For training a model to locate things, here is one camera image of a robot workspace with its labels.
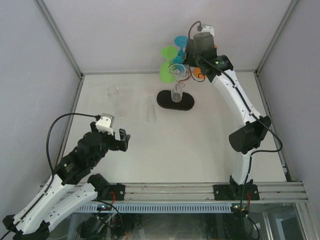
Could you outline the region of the blue plastic wine glass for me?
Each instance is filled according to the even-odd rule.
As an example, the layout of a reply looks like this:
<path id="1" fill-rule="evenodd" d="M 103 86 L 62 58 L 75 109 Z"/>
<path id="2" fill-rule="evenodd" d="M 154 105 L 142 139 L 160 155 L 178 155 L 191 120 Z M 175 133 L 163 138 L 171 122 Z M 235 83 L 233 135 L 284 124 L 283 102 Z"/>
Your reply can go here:
<path id="1" fill-rule="evenodd" d="M 184 61 L 185 48 L 187 46 L 188 37 L 179 35 L 174 39 L 174 43 L 179 47 L 177 56 L 172 60 L 174 64 L 181 64 Z"/>

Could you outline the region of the orange plastic wine glass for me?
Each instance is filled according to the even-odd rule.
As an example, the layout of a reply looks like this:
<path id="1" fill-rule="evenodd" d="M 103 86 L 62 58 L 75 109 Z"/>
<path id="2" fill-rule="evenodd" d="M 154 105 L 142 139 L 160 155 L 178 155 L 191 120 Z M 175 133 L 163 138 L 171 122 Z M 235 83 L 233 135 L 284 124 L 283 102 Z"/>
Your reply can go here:
<path id="1" fill-rule="evenodd" d="M 218 57 L 218 55 L 217 55 L 218 46 L 217 46 L 216 44 L 215 44 L 215 48 L 216 48 L 216 58 L 217 58 L 217 57 Z M 201 69 L 198 68 L 198 67 L 195 67 L 194 70 L 193 70 L 193 74 L 194 74 L 197 78 L 201 79 L 202 81 L 204 81 L 205 78 L 208 78 L 209 80 L 210 80 L 210 79 L 213 79 L 213 78 L 218 74 L 218 72 L 219 72 L 219 71 L 217 70 L 217 64 L 216 64 L 216 62 L 215 62 L 215 61 L 216 61 L 216 58 L 213 60 L 213 64 L 203 58 L 203 60 L 204 60 L 205 62 L 207 62 L 209 65 L 211 65 L 211 66 L 216 70 L 216 73 L 214 73 L 214 74 L 207 74 L 205 67 L 200 65 Z"/>

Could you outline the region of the clear champagne flute front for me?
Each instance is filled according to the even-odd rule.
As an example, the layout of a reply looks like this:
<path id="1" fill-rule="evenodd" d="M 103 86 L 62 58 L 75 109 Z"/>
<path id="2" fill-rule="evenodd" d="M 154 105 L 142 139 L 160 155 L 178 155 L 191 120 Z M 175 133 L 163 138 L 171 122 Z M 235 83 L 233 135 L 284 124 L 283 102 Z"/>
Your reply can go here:
<path id="1" fill-rule="evenodd" d="M 169 73 L 175 77 L 173 88 L 171 90 L 171 100 L 174 103 L 179 103 L 183 97 L 182 85 L 179 80 L 187 76 L 186 68 L 181 63 L 172 63 L 169 67 Z"/>

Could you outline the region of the clear champagne flute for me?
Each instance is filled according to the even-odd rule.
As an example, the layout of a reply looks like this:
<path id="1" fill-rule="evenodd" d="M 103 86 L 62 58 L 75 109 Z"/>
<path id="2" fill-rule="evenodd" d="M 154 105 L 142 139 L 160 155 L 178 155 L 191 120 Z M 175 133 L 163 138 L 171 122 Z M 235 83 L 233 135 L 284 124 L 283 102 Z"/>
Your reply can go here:
<path id="1" fill-rule="evenodd" d="M 169 73 L 175 77 L 173 88 L 171 90 L 171 100 L 174 103 L 179 103 L 183 97 L 182 85 L 179 80 L 187 76 L 186 68 L 181 63 L 172 63 L 169 67 Z"/>
<path id="2" fill-rule="evenodd" d="M 120 105 L 120 93 L 118 88 L 116 86 L 109 86 L 107 88 L 107 95 L 115 111 L 115 117 L 118 119 L 124 119 L 127 116 L 127 111 Z"/>

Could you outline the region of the green plastic wine glass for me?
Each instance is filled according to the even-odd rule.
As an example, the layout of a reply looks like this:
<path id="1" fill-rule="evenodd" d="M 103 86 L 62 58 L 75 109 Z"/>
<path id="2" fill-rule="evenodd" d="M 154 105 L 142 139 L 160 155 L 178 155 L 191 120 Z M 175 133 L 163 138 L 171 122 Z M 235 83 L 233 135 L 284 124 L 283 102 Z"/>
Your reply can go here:
<path id="1" fill-rule="evenodd" d="M 160 66 L 159 77 L 163 83 L 172 83 L 175 81 L 175 77 L 169 73 L 169 68 L 172 64 L 172 60 L 178 55 L 178 49 L 174 46 L 165 46 L 161 49 L 161 56 L 165 59 L 165 62 Z"/>

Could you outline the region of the clear upside-down glass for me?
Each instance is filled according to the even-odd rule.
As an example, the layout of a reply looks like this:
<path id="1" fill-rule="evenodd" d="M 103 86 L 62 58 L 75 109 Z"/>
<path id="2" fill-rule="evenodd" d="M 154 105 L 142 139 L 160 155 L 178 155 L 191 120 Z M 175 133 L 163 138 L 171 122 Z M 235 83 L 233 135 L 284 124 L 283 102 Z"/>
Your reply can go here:
<path id="1" fill-rule="evenodd" d="M 149 95 L 146 100 L 146 121 L 148 123 L 155 123 L 156 120 L 156 108 L 152 96 Z"/>

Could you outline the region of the clear champagne flute back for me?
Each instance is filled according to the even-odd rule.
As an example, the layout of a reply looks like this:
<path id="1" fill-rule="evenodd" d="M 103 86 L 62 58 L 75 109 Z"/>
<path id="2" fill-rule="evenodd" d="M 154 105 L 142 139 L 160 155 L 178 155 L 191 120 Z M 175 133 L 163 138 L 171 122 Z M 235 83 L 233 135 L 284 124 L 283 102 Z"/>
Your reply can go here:
<path id="1" fill-rule="evenodd" d="M 120 93 L 118 88 L 116 86 L 109 86 L 107 88 L 107 95 L 115 111 L 115 117 L 118 119 L 124 119 L 127 116 L 127 111 L 120 105 Z"/>

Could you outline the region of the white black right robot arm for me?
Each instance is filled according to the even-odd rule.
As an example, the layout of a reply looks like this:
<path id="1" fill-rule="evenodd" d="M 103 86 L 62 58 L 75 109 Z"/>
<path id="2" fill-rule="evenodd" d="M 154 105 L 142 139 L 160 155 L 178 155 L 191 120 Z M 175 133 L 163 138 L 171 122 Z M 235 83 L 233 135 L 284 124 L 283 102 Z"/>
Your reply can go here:
<path id="1" fill-rule="evenodd" d="M 248 197 L 259 200 L 258 187 L 251 175 L 252 161 L 271 125 L 270 117 L 262 116 L 252 105 L 230 60 L 225 55 L 217 55 L 212 40 L 188 40 L 184 63 L 199 68 L 213 83 L 227 102 L 236 123 L 236 131 L 228 136 L 231 147 L 237 153 L 235 167 L 228 184 L 213 186 L 215 200 L 236 201 Z"/>

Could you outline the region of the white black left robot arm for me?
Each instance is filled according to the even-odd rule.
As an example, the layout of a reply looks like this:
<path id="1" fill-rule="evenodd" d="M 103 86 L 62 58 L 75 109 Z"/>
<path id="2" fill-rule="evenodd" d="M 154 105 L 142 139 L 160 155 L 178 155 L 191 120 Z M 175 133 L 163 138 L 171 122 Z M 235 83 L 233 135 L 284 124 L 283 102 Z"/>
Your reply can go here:
<path id="1" fill-rule="evenodd" d="M 91 170 L 108 151 L 126 152 L 131 136 L 119 129 L 116 139 L 111 128 L 104 131 L 96 122 L 90 124 L 77 146 L 54 168 L 47 183 L 36 197 L 19 213 L 7 215 L 3 225 L 15 240 L 46 240 L 50 232 L 84 204 L 116 197 L 110 183 Z"/>

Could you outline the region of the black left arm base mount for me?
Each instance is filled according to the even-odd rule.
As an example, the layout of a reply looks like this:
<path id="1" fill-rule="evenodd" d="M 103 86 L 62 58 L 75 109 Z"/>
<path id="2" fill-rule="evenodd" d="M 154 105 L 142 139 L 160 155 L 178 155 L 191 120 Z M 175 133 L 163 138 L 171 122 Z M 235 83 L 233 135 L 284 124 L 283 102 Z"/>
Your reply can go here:
<path id="1" fill-rule="evenodd" d="M 125 199 L 126 186 L 124 184 L 111 184 L 105 187 L 98 198 L 103 201 L 123 201 Z"/>

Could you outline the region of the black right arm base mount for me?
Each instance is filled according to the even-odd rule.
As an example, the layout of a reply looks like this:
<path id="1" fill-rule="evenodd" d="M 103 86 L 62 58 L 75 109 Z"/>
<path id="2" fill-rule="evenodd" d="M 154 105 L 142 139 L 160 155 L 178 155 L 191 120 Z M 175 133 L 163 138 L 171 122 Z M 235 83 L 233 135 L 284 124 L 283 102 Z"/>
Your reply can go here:
<path id="1" fill-rule="evenodd" d="M 255 184 L 246 186 L 236 186 L 233 188 L 230 184 L 215 184 L 213 185 L 214 199 L 216 201 L 240 201 L 260 200 L 258 186 Z"/>

